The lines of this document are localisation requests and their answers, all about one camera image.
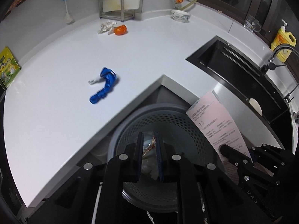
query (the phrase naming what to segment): yellow bottle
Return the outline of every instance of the yellow bottle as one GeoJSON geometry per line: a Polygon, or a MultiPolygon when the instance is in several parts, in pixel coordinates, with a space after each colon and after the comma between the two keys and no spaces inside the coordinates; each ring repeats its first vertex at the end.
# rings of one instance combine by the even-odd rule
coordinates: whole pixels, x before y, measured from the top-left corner
{"type": "MultiPolygon", "coordinates": [[[[286,32],[286,26],[288,25],[284,20],[284,25],[278,30],[278,33],[271,44],[271,50],[273,51],[277,46],[280,44],[290,44],[292,46],[296,45],[296,38],[292,35],[291,32],[286,32]]],[[[280,59],[281,62],[285,62],[292,51],[289,49],[284,49],[279,52],[277,57],[280,59]]]]}

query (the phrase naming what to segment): kitchen sink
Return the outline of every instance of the kitchen sink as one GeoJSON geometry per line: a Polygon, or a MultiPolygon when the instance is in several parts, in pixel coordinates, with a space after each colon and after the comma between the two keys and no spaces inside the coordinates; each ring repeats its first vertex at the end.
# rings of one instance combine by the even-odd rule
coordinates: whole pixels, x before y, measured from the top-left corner
{"type": "Polygon", "coordinates": [[[186,60],[233,92],[260,118],[280,145],[292,150],[293,131],[289,106],[279,89],[267,75],[261,73],[253,61],[218,36],[186,60]],[[263,116],[249,104],[250,98],[260,104],[263,116]]]}

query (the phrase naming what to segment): metal bolt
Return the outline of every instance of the metal bolt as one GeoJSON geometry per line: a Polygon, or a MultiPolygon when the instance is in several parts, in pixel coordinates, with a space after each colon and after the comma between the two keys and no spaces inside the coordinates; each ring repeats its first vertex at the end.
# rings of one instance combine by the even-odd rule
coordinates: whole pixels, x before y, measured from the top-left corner
{"type": "Polygon", "coordinates": [[[83,168],[85,170],[90,170],[90,169],[92,169],[92,166],[93,166],[92,163],[88,162],[88,163],[86,163],[86,164],[83,165],[83,168]]]}
{"type": "Polygon", "coordinates": [[[127,154],[125,154],[125,153],[120,154],[120,155],[118,156],[118,158],[119,158],[120,160],[127,160],[128,157],[129,157],[129,156],[128,156],[127,154]]]}
{"type": "Polygon", "coordinates": [[[172,155],[171,158],[172,158],[173,160],[175,160],[175,161],[179,161],[179,160],[181,159],[181,156],[178,155],[178,154],[174,154],[174,155],[172,155]]]}
{"type": "Polygon", "coordinates": [[[208,163],[207,164],[207,168],[210,169],[210,170],[215,170],[216,169],[216,165],[213,164],[213,163],[208,163]]]}

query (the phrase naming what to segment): white bowl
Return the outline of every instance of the white bowl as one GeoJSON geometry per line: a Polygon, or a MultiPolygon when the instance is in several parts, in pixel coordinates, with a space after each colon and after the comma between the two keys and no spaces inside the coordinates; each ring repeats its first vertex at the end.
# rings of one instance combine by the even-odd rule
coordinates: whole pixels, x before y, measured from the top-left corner
{"type": "Polygon", "coordinates": [[[187,13],[187,12],[184,12],[184,11],[181,11],[181,10],[176,10],[176,9],[171,10],[171,17],[175,21],[185,23],[185,22],[188,22],[190,16],[191,16],[190,13],[187,13]]]}

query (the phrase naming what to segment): crumpled white cloth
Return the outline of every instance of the crumpled white cloth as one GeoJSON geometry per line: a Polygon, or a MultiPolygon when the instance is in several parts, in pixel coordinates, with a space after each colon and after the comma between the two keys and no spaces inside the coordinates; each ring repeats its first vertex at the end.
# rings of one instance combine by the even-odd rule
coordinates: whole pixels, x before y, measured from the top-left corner
{"type": "Polygon", "coordinates": [[[107,20],[106,22],[101,24],[101,28],[97,31],[98,34],[103,34],[108,31],[108,34],[112,34],[114,31],[114,27],[116,25],[116,22],[111,22],[110,20],[107,20]]]}

